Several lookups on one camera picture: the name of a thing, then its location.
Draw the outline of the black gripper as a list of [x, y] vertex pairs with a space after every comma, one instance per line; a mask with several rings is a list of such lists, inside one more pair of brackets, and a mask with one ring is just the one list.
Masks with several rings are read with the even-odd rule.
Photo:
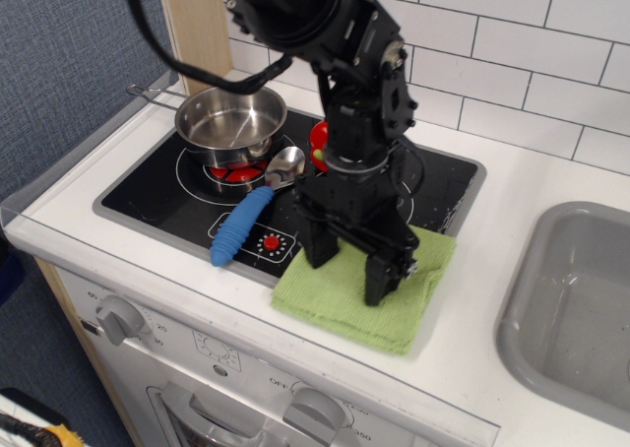
[[296, 180], [299, 237], [306, 259], [320, 268], [339, 252], [342, 238], [367, 255], [365, 303], [377, 306], [416, 270], [419, 239], [398, 211], [407, 164], [389, 154], [376, 166], [334, 162], [325, 174]]

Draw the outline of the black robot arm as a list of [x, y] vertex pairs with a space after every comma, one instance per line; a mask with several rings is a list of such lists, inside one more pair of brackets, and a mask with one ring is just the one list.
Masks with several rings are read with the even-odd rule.
[[340, 240], [363, 251], [364, 297], [375, 306], [414, 269], [419, 243], [397, 209], [416, 108], [399, 26], [377, 0], [229, 1], [245, 32], [317, 77], [327, 169], [296, 180], [300, 243], [316, 268]]

